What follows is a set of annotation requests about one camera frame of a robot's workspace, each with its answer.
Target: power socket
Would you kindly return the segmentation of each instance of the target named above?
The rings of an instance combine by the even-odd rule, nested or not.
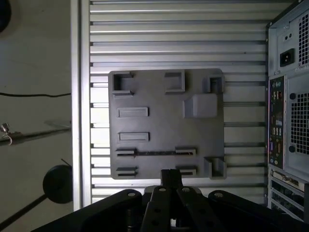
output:
[[[293,64],[295,62],[295,49],[292,48],[280,54],[280,67]]]

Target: gray plastic mounting plate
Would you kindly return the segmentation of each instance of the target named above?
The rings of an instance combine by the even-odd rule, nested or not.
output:
[[[185,177],[226,177],[224,165],[204,167],[205,157],[224,160],[220,69],[111,72],[109,83],[113,178],[160,178],[161,169],[173,168]],[[186,118],[184,102],[196,94],[197,113]]]

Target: black cable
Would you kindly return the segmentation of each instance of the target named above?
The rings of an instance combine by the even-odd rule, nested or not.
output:
[[[71,95],[70,93],[64,93],[59,95],[49,95],[49,94],[10,94],[10,93],[0,93],[2,96],[6,97],[19,97],[19,98],[30,98],[30,97],[49,97],[49,98],[59,98]]]

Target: metal rod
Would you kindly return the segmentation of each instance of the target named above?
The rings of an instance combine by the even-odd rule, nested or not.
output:
[[[14,223],[15,221],[17,221],[20,217],[22,217],[23,215],[25,215],[27,212],[29,212],[31,209],[33,209],[34,207],[36,207],[37,205],[39,205],[41,202],[43,202],[45,199],[47,199],[47,196],[44,194],[41,197],[39,197],[38,199],[34,200],[33,202],[31,202],[30,204],[28,204],[26,207],[22,208],[21,210],[19,210],[17,213],[13,214],[12,216],[10,216],[8,219],[4,220],[1,224],[0,224],[0,231],[3,231],[5,228],[7,228],[9,225],[11,225],[12,223]]]
[[[12,140],[13,140],[13,144],[22,143],[22,142],[32,141],[36,139],[46,138],[51,135],[56,135],[56,134],[64,133],[67,131],[71,131],[71,128],[39,131],[39,132],[34,132],[34,133],[21,134],[17,137],[14,137],[14,134],[12,134]],[[9,138],[0,139],[0,146],[9,145],[10,143],[11,141]]]

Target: black round object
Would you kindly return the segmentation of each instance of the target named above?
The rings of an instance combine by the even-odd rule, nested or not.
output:
[[[290,152],[295,152],[295,147],[294,146],[289,146],[289,151]]]
[[[291,99],[291,100],[294,100],[295,98],[296,98],[296,94],[291,93],[291,94],[290,94],[290,99]]]
[[[43,191],[48,199],[58,204],[73,200],[72,168],[57,165],[50,169],[43,180]]]
[[[0,0],[0,32],[2,32],[11,20],[11,5],[8,0]]]

